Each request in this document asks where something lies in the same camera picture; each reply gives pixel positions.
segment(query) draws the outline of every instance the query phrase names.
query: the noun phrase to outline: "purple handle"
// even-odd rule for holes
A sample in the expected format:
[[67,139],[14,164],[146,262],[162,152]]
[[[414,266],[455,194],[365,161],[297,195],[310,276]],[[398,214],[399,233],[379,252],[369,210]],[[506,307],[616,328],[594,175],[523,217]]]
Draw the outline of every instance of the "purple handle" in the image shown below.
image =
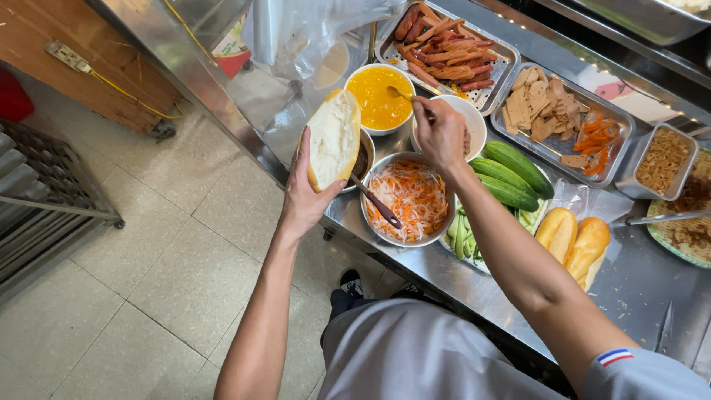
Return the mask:
[[380,200],[378,200],[375,195],[369,191],[365,197],[370,200],[371,203],[380,211],[380,215],[383,216],[383,218],[387,221],[390,222],[390,225],[394,226],[396,229],[401,229],[402,224],[400,223],[400,220],[397,219],[395,216],[395,213],[392,212],[386,205],[384,205]]

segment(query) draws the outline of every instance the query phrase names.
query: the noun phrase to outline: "shirt sleeve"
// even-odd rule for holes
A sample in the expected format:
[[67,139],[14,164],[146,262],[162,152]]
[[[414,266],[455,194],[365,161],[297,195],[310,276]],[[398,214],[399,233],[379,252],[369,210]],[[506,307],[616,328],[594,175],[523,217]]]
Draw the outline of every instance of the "shirt sleeve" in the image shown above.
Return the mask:
[[584,382],[587,400],[711,399],[707,382],[680,362],[643,349],[596,357]]

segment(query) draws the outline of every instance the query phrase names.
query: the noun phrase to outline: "bread roll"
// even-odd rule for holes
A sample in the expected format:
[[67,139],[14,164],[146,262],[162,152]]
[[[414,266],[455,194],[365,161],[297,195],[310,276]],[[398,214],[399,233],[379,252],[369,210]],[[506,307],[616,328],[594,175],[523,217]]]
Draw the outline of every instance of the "bread roll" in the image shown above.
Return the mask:
[[319,193],[351,175],[360,148],[360,105],[351,92],[334,89],[307,125],[311,128],[309,184]]
[[610,230],[605,221],[594,216],[580,221],[578,236],[573,251],[565,262],[565,269],[586,291],[590,289],[594,276],[602,265],[608,244]]
[[548,215],[538,227],[535,238],[559,263],[564,265],[573,251],[577,234],[575,215],[563,207],[556,207],[548,211]]

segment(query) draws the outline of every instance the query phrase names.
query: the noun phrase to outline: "wooden cabinet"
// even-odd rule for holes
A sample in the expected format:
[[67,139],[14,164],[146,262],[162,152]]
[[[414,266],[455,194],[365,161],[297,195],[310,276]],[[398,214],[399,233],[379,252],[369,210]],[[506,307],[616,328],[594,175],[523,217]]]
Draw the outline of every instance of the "wooden cabinet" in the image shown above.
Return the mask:
[[161,117],[44,48],[59,40],[99,74],[148,106],[169,114],[180,96],[146,57],[83,0],[0,0],[0,59],[139,135]]

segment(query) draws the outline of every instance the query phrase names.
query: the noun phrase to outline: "yellow sauce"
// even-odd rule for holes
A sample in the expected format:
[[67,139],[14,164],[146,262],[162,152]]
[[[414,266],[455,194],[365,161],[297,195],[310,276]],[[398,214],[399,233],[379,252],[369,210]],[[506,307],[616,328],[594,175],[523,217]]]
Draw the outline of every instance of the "yellow sauce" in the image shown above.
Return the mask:
[[386,130],[403,123],[412,112],[412,104],[402,96],[391,96],[388,86],[404,95],[412,95],[410,82],[397,71],[386,67],[362,70],[348,81],[346,90],[360,103],[360,123],[364,127]]

